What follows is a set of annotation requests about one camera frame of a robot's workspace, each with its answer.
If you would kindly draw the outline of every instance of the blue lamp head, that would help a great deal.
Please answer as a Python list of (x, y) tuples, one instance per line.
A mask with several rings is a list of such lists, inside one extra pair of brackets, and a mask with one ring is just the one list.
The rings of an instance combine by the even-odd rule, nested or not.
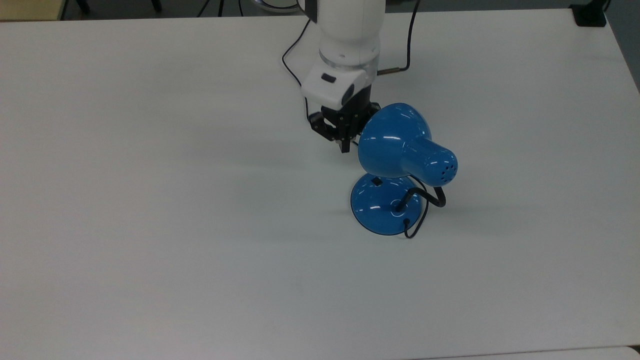
[(431, 141), (422, 115), (402, 103), (371, 117), (360, 135), (358, 158), (368, 174), (351, 191), (351, 210), (364, 227), (382, 235), (400, 234), (420, 216), (418, 195), (398, 210), (401, 199), (415, 187), (406, 176), (435, 188), (450, 183), (458, 171), (453, 152)]
[(453, 152), (431, 141), (422, 115), (403, 103), (388, 105), (371, 117), (360, 135), (358, 158), (372, 175), (412, 175), (432, 187), (450, 183), (458, 171)]

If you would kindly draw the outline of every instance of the white table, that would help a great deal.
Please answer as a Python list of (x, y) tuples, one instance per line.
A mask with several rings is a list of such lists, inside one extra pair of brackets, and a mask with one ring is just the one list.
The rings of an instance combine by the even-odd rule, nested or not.
[[(385, 18), (381, 68), (408, 19)], [(407, 240), (358, 224), (356, 154), (302, 117), (279, 57), (304, 23), (0, 24), (0, 358), (640, 343), (640, 96), (609, 27), (418, 14), (372, 100), (416, 106), (460, 171)]]

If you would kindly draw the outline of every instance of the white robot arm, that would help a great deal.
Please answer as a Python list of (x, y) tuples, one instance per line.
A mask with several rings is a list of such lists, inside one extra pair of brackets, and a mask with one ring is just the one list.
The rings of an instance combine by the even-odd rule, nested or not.
[(300, 6), (322, 33), (302, 92), (321, 106), (340, 110), (376, 77), (385, 0), (306, 0)]
[(303, 95), (321, 105), (320, 112), (309, 116), (311, 128), (348, 152), (351, 141), (380, 109), (369, 95), (378, 71), (385, 0), (298, 3), (321, 30), (318, 57), (302, 83)]

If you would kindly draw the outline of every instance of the black wire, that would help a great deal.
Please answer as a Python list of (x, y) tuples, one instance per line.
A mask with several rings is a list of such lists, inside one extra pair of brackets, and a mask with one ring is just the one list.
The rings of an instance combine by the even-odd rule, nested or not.
[(204, 5), (202, 6), (202, 9), (200, 9), (200, 12), (198, 13), (198, 16), (196, 17), (200, 17), (202, 15), (202, 13), (204, 12), (204, 10), (207, 8), (207, 5), (209, 4), (209, 0), (207, 0)]
[[(300, 86), (300, 87), (302, 87), (302, 83), (300, 82), (298, 77), (293, 73), (293, 71), (291, 71), (291, 69), (287, 65), (287, 62), (284, 59), (287, 57), (289, 52), (291, 52), (291, 50), (298, 44), (298, 42), (302, 38), (302, 35), (305, 34), (305, 31), (307, 30), (307, 27), (309, 26), (310, 23), (311, 23), (311, 19), (307, 20), (307, 23), (305, 24), (305, 27), (302, 29), (302, 32), (300, 33), (300, 36), (298, 36), (296, 41), (294, 41), (293, 44), (291, 44), (291, 46), (289, 46), (289, 48), (284, 52), (284, 54), (282, 54), (282, 65), (284, 65), (284, 67), (287, 68), (287, 71), (291, 74), (291, 76), (293, 76), (293, 78), (298, 83), (298, 86)], [(308, 121), (309, 120), (309, 103), (307, 101), (307, 97), (305, 97), (305, 111), (306, 111), (306, 114), (307, 114), (306, 120)]]
[(446, 204), (447, 198), (445, 197), (444, 191), (442, 191), (441, 187), (433, 188), (436, 191), (436, 196), (438, 197), (436, 199), (431, 194), (429, 194), (427, 192), (426, 186), (424, 186), (424, 183), (422, 181), (420, 181), (420, 179), (418, 179), (417, 177), (413, 177), (411, 175), (409, 175), (409, 176), (413, 180), (416, 180), (420, 184), (420, 186), (422, 187), (422, 190), (424, 190), (424, 192), (428, 196), (428, 197), (423, 196), (427, 200), (427, 202), (426, 202), (426, 204), (424, 206), (424, 212), (422, 213), (422, 216), (420, 217), (420, 220), (418, 221), (418, 224), (415, 226), (415, 229), (413, 230), (413, 234), (409, 235), (409, 232), (408, 232), (409, 231), (409, 223), (410, 223), (411, 220), (409, 220), (407, 218), (403, 220), (404, 235), (408, 239), (411, 239), (418, 233), (418, 230), (420, 230), (420, 227), (422, 226), (422, 222), (424, 221), (424, 218), (427, 217), (427, 211), (429, 210), (429, 203), (432, 203), (435, 206), (438, 206), (439, 208), (441, 208), (442, 206), (444, 206), (444, 204)]
[(411, 22), (409, 23), (409, 33), (406, 37), (406, 66), (405, 67), (393, 67), (390, 69), (378, 70), (378, 75), (393, 74), (394, 72), (407, 71), (411, 65), (411, 35), (413, 34), (413, 23), (415, 22), (415, 14), (418, 12), (420, 6), (420, 0), (416, 0), (413, 7), (413, 13), (411, 14)]
[(67, 5), (69, 5), (69, 0), (65, 0), (65, 4), (62, 6), (62, 13), (60, 15), (60, 20), (65, 19), (65, 13), (67, 12)]
[(218, 17), (222, 17), (222, 8), (225, 7), (225, 0), (220, 0), (220, 6), (218, 7)]

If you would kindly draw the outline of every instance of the lamp base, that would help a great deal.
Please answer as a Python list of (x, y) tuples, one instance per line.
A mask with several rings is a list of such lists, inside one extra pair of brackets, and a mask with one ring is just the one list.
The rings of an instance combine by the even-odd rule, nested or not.
[(380, 235), (397, 235), (404, 232), (404, 220), (411, 227), (422, 212), (422, 199), (414, 195), (407, 206), (396, 212), (396, 206), (406, 192), (415, 187), (408, 177), (390, 179), (366, 174), (351, 191), (351, 210), (358, 222), (371, 232)]
[(275, 13), (290, 13), (300, 9), (295, 0), (253, 0), (253, 3), (260, 8)]

